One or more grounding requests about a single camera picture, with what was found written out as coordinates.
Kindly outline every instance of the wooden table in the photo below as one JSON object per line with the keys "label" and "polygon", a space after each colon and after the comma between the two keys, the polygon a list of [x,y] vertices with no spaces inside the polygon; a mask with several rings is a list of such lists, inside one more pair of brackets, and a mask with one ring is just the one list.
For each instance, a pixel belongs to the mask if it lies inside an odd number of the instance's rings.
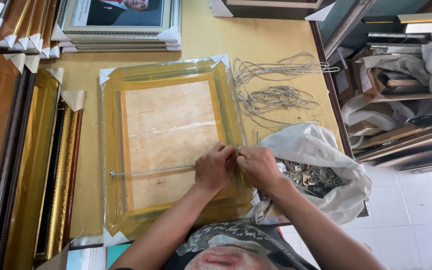
{"label": "wooden table", "polygon": [[[62,53],[61,58],[57,60],[41,62],[41,67],[64,68],[63,90],[86,91],[72,208],[71,238],[80,235],[83,230],[82,236],[100,236],[103,232],[104,197],[99,167],[101,154],[98,147],[101,132],[98,113],[99,69],[219,54],[227,54],[230,59],[237,56],[254,63],[275,63],[299,52],[309,52],[318,59],[315,38],[308,21],[215,18],[208,2],[209,0],[182,1],[182,52]],[[322,127],[334,132],[339,149],[344,152],[339,132],[341,127],[338,126],[333,113],[330,91],[323,74],[306,75],[284,82],[254,79],[252,84],[257,88],[253,91],[262,90],[267,86],[286,85],[314,95],[315,100],[321,104],[319,108],[309,111],[295,108],[289,111],[280,110],[274,112],[272,117],[288,122],[318,119]],[[245,115],[243,126],[248,142],[254,144],[256,131],[260,132],[261,139],[277,131],[265,129]]]}

